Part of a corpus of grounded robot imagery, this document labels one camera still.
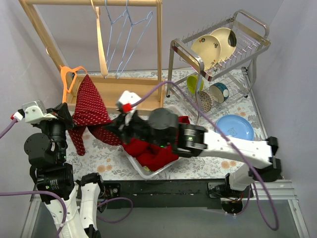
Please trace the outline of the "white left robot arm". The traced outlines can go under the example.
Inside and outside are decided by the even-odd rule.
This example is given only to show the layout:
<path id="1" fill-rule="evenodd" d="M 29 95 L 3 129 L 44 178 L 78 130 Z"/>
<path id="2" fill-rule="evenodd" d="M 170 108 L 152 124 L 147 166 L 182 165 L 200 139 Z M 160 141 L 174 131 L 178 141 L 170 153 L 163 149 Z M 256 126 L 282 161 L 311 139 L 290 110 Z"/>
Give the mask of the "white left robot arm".
<path id="1" fill-rule="evenodd" d="M 99 173 L 83 176 L 79 182 L 81 203 L 77 204 L 73 167 L 66 161 L 66 131 L 75 126 L 67 103 L 46 109 L 37 100 L 24 104 L 22 110 L 26 123 L 41 130 L 27 138 L 24 151 L 31 165 L 30 176 L 53 218 L 58 237 L 101 237 L 97 204 L 105 194 L 105 185 Z"/>

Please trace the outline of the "red skirt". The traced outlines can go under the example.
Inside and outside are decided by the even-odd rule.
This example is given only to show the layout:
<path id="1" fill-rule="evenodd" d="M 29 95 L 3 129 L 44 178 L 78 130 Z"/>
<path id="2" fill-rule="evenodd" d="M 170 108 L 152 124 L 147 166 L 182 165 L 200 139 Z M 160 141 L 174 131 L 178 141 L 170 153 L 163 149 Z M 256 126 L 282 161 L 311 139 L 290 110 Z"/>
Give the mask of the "red skirt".
<path id="1" fill-rule="evenodd" d="M 178 155 L 173 154 L 171 146 L 159 147 L 135 138 L 128 144 L 122 144 L 122 147 L 142 167 L 146 166 L 151 171 L 157 171 L 179 159 Z"/>

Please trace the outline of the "beige plastic hanger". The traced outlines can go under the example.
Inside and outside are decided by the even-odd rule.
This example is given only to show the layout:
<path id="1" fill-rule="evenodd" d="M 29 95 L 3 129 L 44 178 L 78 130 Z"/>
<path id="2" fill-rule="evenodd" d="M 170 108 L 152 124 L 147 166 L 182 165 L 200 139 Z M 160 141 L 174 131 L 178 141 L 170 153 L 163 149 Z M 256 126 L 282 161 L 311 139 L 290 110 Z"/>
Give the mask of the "beige plastic hanger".
<path id="1" fill-rule="evenodd" d="M 103 77 L 108 76 L 108 69 L 106 65 L 106 57 L 104 53 L 102 32 L 101 32 L 101 24 L 100 24 L 100 9 L 99 7 L 94 6 L 93 0 L 90 0 L 93 11 L 96 15 L 96 29 L 97 29 L 97 44 L 98 44 L 98 55 L 99 55 L 99 63 L 100 63 L 100 71 Z"/>

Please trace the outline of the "red polka dot garment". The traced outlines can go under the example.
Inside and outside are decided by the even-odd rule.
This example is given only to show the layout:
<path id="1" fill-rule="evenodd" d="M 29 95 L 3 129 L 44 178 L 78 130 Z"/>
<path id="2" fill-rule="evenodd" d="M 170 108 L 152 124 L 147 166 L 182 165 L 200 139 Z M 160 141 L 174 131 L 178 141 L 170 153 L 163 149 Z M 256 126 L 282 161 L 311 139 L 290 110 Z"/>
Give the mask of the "red polka dot garment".
<path id="1" fill-rule="evenodd" d="M 83 141 L 83 134 L 86 129 L 96 139 L 105 144 L 112 146 L 122 144 L 116 135 L 104 128 L 104 126 L 111 123 L 112 120 L 89 75 L 84 77 L 79 86 L 72 119 L 74 127 L 69 129 L 68 133 L 79 156 L 85 155 L 86 152 Z"/>

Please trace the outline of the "blue wire hanger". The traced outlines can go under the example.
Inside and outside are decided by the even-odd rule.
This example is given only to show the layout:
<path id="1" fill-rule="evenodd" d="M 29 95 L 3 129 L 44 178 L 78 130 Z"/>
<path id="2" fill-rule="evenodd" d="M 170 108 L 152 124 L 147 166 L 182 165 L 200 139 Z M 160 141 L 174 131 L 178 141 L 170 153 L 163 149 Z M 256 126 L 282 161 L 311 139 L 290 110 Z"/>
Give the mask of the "blue wire hanger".
<path id="1" fill-rule="evenodd" d="M 115 72 L 116 79 L 119 79 L 122 76 L 123 72 L 126 70 L 126 67 L 130 63 L 145 31 L 148 28 L 148 25 L 150 24 L 153 18 L 153 12 L 149 11 L 147 15 L 142 14 L 139 19 L 134 20 L 133 14 L 130 12 L 130 7 L 128 6 L 129 3 L 130 1 L 127 0 L 125 6 L 126 9 L 123 13 L 125 19 L 117 43 L 115 45 L 116 47 L 119 45 L 121 41 L 121 35 L 124 33 L 124 31 L 126 31 L 127 36 L 125 39 L 124 48 L 122 49 L 121 61 L 118 64 Z"/>
<path id="2" fill-rule="evenodd" d="M 120 66 L 123 62 L 123 57 L 121 57 L 122 59 L 118 63 L 118 66 L 113 66 L 113 64 L 115 64 L 113 61 L 115 60 L 115 54 L 117 53 L 117 48 L 119 47 L 119 43 L 127 23 L 128 14 L 127 9 L 121 10 L 119 13 L 111 12 L 112 7 L 110 7 L 108 4 L 109 1 L 105 0 L 106 16 L 109 20 L 110 26 L 108 44 L 106 48 L 106 64 L 109 70 L 112 70 L 118 74 L 118 71 L 120 71 Z"/>

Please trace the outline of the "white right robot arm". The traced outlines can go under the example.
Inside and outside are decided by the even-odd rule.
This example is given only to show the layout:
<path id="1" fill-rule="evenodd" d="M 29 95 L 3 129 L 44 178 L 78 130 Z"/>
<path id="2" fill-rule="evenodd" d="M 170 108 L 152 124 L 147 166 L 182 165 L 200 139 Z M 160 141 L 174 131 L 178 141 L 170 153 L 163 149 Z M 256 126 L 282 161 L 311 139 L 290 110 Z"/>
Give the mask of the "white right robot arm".
<path id="1" fill-rule="evenodd" d="M 239 196 L 255 181 L 276 181 L 282 170 L 281 160 L 275 157 L 277 138 L 249 141 L 223 137 L 202 126 L 179 122 L 178 115 L 167 108 L 153 110 L 147 120 L 137 112 L 120 113 L 105 129 L 125 144 L 139 139 L 160 147 L 171 146 L 173 154 L 179 157 L 219 157 L 244 162 L 238 170 L 225 176 L 224 183 L 211 189 L 214 197 Z"/>

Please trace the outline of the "orange hanger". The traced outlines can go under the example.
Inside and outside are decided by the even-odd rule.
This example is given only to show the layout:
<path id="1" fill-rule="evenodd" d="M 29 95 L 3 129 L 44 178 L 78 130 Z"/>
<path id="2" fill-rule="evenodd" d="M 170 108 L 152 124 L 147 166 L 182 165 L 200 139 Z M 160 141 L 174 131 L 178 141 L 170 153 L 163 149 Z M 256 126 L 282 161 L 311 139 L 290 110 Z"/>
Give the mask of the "orange hanger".
<path id="1" fill-rule="evenodd" d="M 73 87 L 75 86 L 75 83 L 78 81 L 78 72 L 83 71 L 86 75 L 88 75 L 88 72 L 83 66 L 70 68 L 59 63 L 57 63 L 57 69 L 59 70 L 63 84 L 62 102 L 66 103 L 67 95 L 72 94 Z"/>

